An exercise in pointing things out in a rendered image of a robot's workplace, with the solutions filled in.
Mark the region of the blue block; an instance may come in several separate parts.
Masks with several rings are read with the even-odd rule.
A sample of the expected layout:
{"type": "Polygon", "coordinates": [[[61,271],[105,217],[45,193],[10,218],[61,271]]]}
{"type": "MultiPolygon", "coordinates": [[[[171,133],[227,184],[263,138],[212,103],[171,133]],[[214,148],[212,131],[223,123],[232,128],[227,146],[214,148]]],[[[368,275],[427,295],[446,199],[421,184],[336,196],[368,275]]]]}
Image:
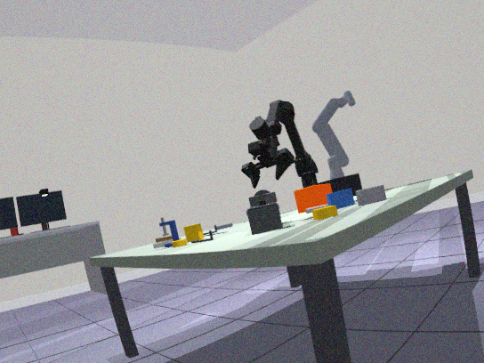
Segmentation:
{"type": "Polygon", "coordinates": [[[336,206],[336,209],[355,205],[351,189],[326,194],[328,206],[336,206]]]}

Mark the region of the yellow short cylinder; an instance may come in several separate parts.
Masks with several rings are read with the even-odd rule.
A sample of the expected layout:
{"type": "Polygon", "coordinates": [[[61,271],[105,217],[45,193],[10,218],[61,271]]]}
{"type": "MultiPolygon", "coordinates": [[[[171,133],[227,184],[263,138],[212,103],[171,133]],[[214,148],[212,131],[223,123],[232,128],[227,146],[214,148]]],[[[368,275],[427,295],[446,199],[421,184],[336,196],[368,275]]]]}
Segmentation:
{"type": "Polygon", "coordinates": [[[179,246],[186,246],[187,245],[187,240],[185,239],[180,239],[172,242],[173,247],[179,247],[179,246]]]}

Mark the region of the yellow block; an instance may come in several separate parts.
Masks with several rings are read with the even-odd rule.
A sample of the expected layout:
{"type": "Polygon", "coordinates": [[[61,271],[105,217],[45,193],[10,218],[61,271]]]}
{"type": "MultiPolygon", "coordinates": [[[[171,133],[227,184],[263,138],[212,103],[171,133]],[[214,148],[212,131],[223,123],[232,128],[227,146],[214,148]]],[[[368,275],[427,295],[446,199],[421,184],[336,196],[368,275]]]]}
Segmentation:
{"type": "Polygon", "coordinates": [[[201,223],[183,227],[187,242],[204,239],[201,223]]]}
{"type": "Polygon", "coordinates": [[[336,206],[325,206],[311,211],[314,220],[322,220],[338,215],[336,206]]]}

